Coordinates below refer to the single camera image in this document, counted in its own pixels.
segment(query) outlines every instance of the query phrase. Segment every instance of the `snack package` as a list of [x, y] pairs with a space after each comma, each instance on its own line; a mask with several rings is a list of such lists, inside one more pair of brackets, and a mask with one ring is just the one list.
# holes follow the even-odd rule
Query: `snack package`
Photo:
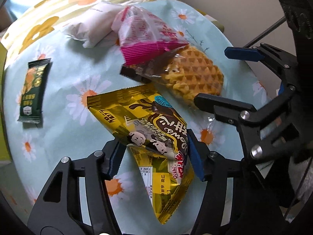
[[130, 147], [155, 215], [164, 224], [193, 179], [185, 121], [152, 83], [88, 96], [87, 106], [114, 137]]
[[20, 116], [23, 123], [41, 123], [41, 107], [51, 58], [28, 63], [21, 96]]
[[118, 33], [125, 65], [146, 62], [188, 44], [156, 15], [133, 5], [117, 14], [112, 30]]
[[199, 93], [221, 94], [224, 75], [205, 53], [187, 45], [133, 66], [136, 74], [166, 85], [188, 104]]
[[84, 48], [93, 48], [111, 30], [115, 16], [124, 8], [119, 4], [100, 1], [80, 16], [75, 17], [61, 32], [83, 41]]

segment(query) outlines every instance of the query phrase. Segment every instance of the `black metal rod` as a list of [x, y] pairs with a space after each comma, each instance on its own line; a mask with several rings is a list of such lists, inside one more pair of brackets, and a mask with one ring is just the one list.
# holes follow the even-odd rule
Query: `black metal rod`
[[256, 38], [254, 38], [252, 41], [250, 41], [247, 45], [244, 45], [244, 48], [249, 48], [253, 44], [257, 43], [259, 40], [263, 39], [266, 35], [273, 32], [277, 27], [279, 27], [281, 24], [283, 24], [286, 21], [286, 17], [283, 16], [280, 20], [278, 20], [276, 23], [274, 23], [272, 26], [270, 26], [268, 29], [266, 29], [263, 33], [258, 35]]

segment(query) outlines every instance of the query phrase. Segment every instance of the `green snack wrapper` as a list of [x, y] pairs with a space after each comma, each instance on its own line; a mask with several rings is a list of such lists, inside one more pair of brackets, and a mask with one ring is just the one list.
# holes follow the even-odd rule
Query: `green snack wrapper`
[[28, 70], [22, 89], [20, 116], [23, 123], [41, 123], [41, 107], [51, 58], [28, 63]]

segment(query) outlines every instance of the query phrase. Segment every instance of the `black cable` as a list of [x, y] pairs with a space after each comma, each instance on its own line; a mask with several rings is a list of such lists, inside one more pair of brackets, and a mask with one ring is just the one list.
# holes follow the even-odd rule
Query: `black cable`
[[298, 186], [298, 188], [297, 188], [297, 190], [296, 190], [296, 192], [295, 192], [295, 197], [293, 198], [292, 202], [290, 203], [289, 208], [287, 209], [287, 211], [286, 211], [286, 213], [285, 213], [285, 215], [284, 215], [284, 219], [285, 219], [285, 220], [286, 220], [286, 217], [287, 217], [287, 215], [289, 214], [289, 212], [290, 212], [290, 210], [291, 210], [293, 204], [295, 203], [295, 200], [298, 198], [298, 193], [299, 193], [299, 191], [300, 191], [300, 189], [301, 189], [301, 187], [302, 187], [302, 185], [303, 185], [303, 182], [304, 182], [304, 179], [306, 178], [306, 175], [308, 174], [309, 168], [310, 168], [311, 163], [312, 163], [312, 159], [313, 159], [313, 156], [310, 158], [310, 161], [309, 161], [309, 163], [308, 163], [308, 166], [306, 167], [306, 170], [305, 170], [305, 172], [304, 172], [304, 174], [303, 174], [303, 177], [302, 177], [302, 179], [301, 179], [301, 181], [300, 181], [300, 184], [299, 184], [299, 186]]

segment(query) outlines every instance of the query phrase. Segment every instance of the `daisy print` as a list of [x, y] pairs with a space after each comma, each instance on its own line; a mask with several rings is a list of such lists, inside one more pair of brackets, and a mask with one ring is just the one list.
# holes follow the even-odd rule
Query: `daisy print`
[[265, 88], [263, 87], [263, 85], [261, 84], [260, 81], [255, 82], [252, 84], [252, 89], [253, 89], [253, 96], [257, 95], [259, 92], [262, 92], [262, 96], [261, 96], [261, 104], [264, 105], [266, 103], [266, 99], [267, 99], [267, 92], [265, 90]]
[[31, 202], [32, 205], [34, 205], [37, 201], [37, 198], [39, 194], [36, 193], [35, 189], [33, 187], [27, 187], [25, 188], [27, 196]]
[[36, 52], [35, 52], [35, 57], [33, 58], [34, 60], [40, 60], [40, 59], [45, 59], [45, 58], [51, 58], [53, 52], [55, 49], [47, 45], [44, 48], [40, 48], [40, 44], [37, 46]]
[[209, 117], [196, 124], [191, 121], [190, 127], [197, 139], [209, 145], [210, 150], [217, 150], [225, 143], [225, 135], [223, 135], [222, 123], [215, 121], [215, 118]]
[[175, 31], [178, 32], [182, 37], [184, 37], [185, 39], [188, 38], [187, 36], [187, 29], [182, 27], [182, 26], [176, 26], [174, 27]]
[[106, 189], [113, 207], [117, 208], [120, 201], [129, 201], [129, 194], [134, 190], [132, 182], [134, 172], [125, 172], [114, 176], [110, 181], [105, 180]]
[[20, 113], [20, 107], [21, 107], [21, 98], [22, 98], [22, 93], [21, 91], [16, 95], [16, 108], [15, 108], [15, 112], [14, 112], [14, 116], [15, 116], [15, 121], [18, 121], [19, 118], [19, 113]]
[[187, 11], [187, 9], [179, 9], [179, 10], [173, 10], [172, 16], [175, 19], [180, 20], [182, 23], [186, 22], [187, 24], [194, 24], [194, 19], [196, 18], [193, 15], [192, 11]]
[[25, 134], [22, 139], [22, 151], [25, 156], [25, 158], [32, 162], [36, 159], [36, 149], [35, 145], [32, 141], [32, 136], [30, 134]]
[[[74, 87], [78, 91], [77, 94], [67, 95], [66, 99], [70, 101], [67, 105], [69, 108], [69, 114], [74, 120], [79, 119], [80, 125], [84, 125], [88, 116], [87, 108], [87, 96], [95, 96], [101, 94], [105, 89], [107, 89], [112, 83], [108, 80], [105, 80], [101, 83], [100, 75], [92, 76], [85, 81], [78, 80]], [[90, 117], [93, 121], [96, 121], [96, 118], [90, 113]]]
[[121, 54], [120, 40], [118, 35], [113, 31], [100, 41], [99, 46], [109, 48], [109, 53], [113, 53], [114, 55]]

